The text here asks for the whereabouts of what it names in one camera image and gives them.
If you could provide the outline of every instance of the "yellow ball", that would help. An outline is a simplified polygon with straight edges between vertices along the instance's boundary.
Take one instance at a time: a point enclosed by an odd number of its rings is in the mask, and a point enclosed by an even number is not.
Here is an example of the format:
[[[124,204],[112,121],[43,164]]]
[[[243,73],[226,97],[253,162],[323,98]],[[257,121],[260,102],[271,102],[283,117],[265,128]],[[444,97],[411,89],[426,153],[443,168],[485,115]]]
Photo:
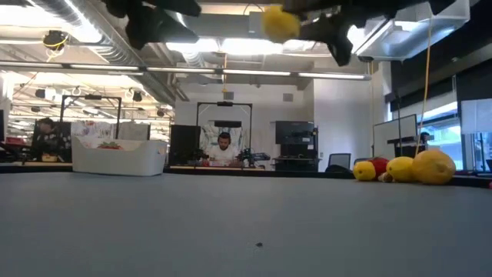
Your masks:
[[[363,161],[354,165],[354,177],[358,181],[372,181],[376,178],[376,169],[372,162]]]
[[[408,157],[398,157],[392,159],[386,165],[386,172],[393,176],[395,182],[412,182],[412,163],[414,160]]]
[[[301,31],[299,18],[282,11],[282,7],[273,6],[263,13],[263,31],[275,43],[284,43],[297,38]]]
[[[429,185],[444,185],[456,172],[453,160],[439,150],[420,152],[415,157],[412,172],[416,180]]]

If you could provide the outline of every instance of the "person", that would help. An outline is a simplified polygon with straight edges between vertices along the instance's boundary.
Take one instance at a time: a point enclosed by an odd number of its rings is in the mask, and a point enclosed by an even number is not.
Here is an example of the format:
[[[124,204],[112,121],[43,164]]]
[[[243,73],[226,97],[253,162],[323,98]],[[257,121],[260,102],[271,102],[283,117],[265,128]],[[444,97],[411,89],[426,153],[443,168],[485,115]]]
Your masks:
[[[42,160],[43,155],[65,156],[65,152],[71,149],[70,136],[63,134],[56,128],[55,122],[50,118],[43,118],[38,121],[39,135],[33,147],[33,156],[38,161]]]
[[[218,145],[214,145],[208,155],[211,161],[228,161],[236,162],[236,157],[239,151],[231,145],[231,135],[227,132],[222,132],[217,138]]]

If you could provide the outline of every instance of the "exposed ductwork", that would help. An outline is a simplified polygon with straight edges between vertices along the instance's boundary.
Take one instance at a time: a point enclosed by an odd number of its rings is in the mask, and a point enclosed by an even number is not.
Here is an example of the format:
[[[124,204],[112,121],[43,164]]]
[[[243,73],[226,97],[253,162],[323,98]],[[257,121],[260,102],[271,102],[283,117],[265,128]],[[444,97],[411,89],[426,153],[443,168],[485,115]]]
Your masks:
[[[144,61],[128,45],[124,38],[111,26],[108,20],[90,3],[89,0],[27,0],[34,6],[42,8],[49,14],[63,19],[72,25],[77,40],[81,42],[97,42],[112,47],[92,47],[92,51],[100,55],[112,65],[145,65]],[[152,73],[142,76],[131,76],[142,83],[160,101],[173,105],[175,89],[168,86]],[[176,93],[182,100],[185,95]]]

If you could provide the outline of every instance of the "white container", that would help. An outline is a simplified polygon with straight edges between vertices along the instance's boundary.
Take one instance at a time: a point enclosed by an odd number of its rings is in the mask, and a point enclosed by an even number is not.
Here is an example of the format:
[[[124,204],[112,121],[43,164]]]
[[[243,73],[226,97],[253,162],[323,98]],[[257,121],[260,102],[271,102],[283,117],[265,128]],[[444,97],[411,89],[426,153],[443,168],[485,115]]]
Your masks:
[[[103,143],[116,143],[121,149],[98,149]],[[157,141],[72,137],[74,172],[109,175],[153,176],[164,169],[167,144]]]

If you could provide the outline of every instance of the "black chair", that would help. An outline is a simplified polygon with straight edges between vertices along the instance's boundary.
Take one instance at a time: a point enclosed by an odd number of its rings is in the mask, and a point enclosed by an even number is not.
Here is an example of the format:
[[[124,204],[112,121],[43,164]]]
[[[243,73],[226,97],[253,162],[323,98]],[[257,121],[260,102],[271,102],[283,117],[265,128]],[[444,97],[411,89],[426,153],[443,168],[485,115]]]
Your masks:
[[[328,167],[331,165],[339,165],[349,169],[351,167],[351,153],[335,153],[331,154],[328,159]]]
[[[358,162],[369,161],[370,159],[372,159],[372,158],[359,158],[359,159],[355,159],[355,161],[354,161],[354,165],[355,165],[356,163],[358,163]]]

